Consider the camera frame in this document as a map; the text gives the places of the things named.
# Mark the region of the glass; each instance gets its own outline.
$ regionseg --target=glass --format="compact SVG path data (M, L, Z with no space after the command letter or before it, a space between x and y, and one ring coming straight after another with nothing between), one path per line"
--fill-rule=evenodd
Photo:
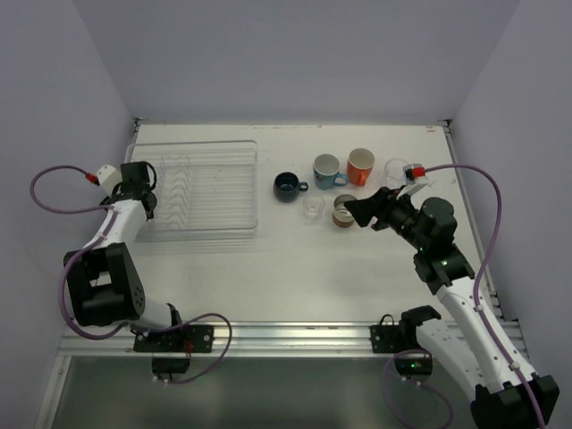
M398 189L406 184L405 173L403 167L410 163L405 159L392 158L385 163L385 170L383 172L383 185L389 189Z
M304 216L310 221L316 221L322 216L325 201L322 197L304 197Z

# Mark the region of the navy blue mug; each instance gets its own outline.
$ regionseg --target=navy blue mug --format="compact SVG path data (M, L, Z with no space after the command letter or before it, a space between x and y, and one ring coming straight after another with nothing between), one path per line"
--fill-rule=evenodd
M299 181L293 172L281 172L274 179L274 195L282 203L290 203L300 192L307 191L307 183Z

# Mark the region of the orange mug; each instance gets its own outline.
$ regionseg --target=orange mug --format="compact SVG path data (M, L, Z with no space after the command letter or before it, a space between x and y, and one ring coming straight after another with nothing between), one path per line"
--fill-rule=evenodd
M349 182L364 186L367 178L374 169L375 156L367 149L354 149L348 156Z

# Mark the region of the blue mug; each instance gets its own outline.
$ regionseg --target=blue mug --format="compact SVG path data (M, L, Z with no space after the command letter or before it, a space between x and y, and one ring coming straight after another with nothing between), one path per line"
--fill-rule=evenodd
M334 155L322 154L314 160L314 181L321 190L334 186L346 186L349 177L340 172L340 161Z

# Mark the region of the red connector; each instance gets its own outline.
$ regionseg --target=red connector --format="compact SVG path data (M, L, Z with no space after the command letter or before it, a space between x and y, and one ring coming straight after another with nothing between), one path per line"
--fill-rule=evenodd
M423 176L425 176L425 167L413 167L411 169L411 172L413 173L413 177L415 179L417 177L423 177Z
M92 174L90 172L86 173L86 179L88 179L88 181L90 181L94 185L99 186L99 179L97 178L97 176L95 174Z

